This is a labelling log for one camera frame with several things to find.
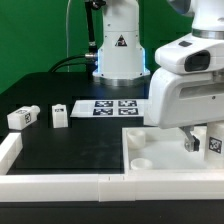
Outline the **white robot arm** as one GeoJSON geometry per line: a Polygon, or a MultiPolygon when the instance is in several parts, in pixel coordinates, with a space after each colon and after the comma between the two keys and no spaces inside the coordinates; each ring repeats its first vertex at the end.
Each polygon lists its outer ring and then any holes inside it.
{"type": "Polygon", "coordinates": [[[224,0],[167,0],[193,23],[189,34],[156,50],[155,73],[145,67],[138,0],[84,2],[89,11],[103,10],[103,44],[97,47],[90,37],[86,55],[97,63],[93,79],[126,86],[150,78],[144,123],[180,128],[185,148],[197,151],[194,126],[224,120],[224,0]]]}

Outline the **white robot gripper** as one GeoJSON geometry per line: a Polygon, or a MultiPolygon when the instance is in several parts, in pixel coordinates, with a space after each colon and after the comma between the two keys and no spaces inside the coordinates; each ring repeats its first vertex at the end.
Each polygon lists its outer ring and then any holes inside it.
{"type": "Polygon", "coordinates": [[[145,123],[180,127],[185,149],[197,152],[200,140],[190,125],[224,120],[224,40],[188,34],[157,49],[155,61],[145,123]]]}

